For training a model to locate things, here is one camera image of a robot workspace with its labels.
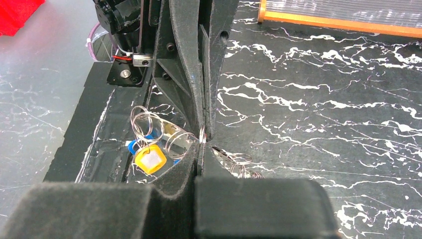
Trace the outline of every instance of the gray surface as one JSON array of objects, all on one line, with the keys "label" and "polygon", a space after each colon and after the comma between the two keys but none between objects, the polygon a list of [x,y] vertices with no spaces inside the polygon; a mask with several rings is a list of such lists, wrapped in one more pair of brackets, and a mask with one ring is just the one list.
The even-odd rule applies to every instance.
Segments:
[{"label": "gray surface", "polygon": [[422,28],[422,0],[268,0],[267,11]]},{"label": "gray surface", "polygon": [[0,37],[0,229],[43,180],[92,66],[89,0],[49,0],[14,37]]}]

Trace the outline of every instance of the red object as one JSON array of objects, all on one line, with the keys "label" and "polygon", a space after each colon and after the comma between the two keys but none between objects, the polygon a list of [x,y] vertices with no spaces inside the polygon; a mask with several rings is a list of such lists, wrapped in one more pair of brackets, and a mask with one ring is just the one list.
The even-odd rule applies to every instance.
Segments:
[{"label": "red object", "polygon": [[131,61],[132,60],[132,58],[129,58],[129,57],[121,57],[121,56],[113,56],[113,58],[120,59],[120,60],[126,60],[126,61]]},{"label": "red object", "polygon": [[0,36],[14,36],[45,0],[0,0]]}]

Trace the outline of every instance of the table surface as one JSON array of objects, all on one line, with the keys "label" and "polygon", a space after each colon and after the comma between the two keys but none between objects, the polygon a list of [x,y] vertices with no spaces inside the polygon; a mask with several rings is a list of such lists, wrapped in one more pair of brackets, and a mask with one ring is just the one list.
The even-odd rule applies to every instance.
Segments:
[{"label": "table surface", "polygon": [[[44,24],[35,22],[58,5],[65,4],[46,3],[47,10],[41,8],[25,28],[39,31]],[[29,186],[41,182],[91,67],[84,45],[95,23],[94,8],[78,8],[90,20],[92,16],[92,23],[84,19],[73,34],[52,41],[71,44],[57,47],[61,57],[49,59],[52,44],[43,42],[26,50],[30,57],[42,55],[43,61],[33,59],[25,69],[18,61],[21,57],[14,56],[10,63],[13,58],[7,58],[6,70],[1,69],[0,114],[6,121],[0,124],[0,133],[11,140],[0,142],[0,227]],[[258,25],[257,11],[256,1],[239,4],[211,143],[250,154],[250,169],[267,178],[320,182],[345,238],[418,238],[421,44],[392,44],[370,34],[328,29],[307,35],[280,23]],[[12,51],[10,45],[29,34],[25,28],[15,38],[0,38],[6,54]],[[46,41],[45,36],[39,41]],[[24,49],[15,47],[13,52]],[[34,79],[41,84],[32,83]],[[24,80],[31,83],[22,84]],[[174,113],[166,104],[154,110]]]}]

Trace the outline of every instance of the red wire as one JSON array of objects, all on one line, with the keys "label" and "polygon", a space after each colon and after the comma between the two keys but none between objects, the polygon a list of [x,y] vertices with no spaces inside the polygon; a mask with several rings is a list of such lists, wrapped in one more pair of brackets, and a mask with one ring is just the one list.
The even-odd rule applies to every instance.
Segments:
[{"label": "red wire", "polygon": [[121,56],[113,56],[113,58],[120,59],[120,60],[126,60],[126,61],[131,61],[132,60],[132,58],[129,58],[129,57],[121,57]]}]

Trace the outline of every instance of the orange frame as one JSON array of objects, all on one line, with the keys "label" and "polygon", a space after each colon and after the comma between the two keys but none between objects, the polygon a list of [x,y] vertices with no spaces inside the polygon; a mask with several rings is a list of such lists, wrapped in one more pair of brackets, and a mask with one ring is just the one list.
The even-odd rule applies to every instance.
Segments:
[{"label": "orange frame", "polygon": [[267,0],[261,0],[261,5],[259,7],[258,13],[258,22],[263,22],[264,20],[284,21],[312,26],[331,27],[353,31],[364,31],[388,35],[422,38],[422,28],[384,25],[377,23],[358,22],[317,16],[306,16],[299,14],[267,11],[266,5]]}]

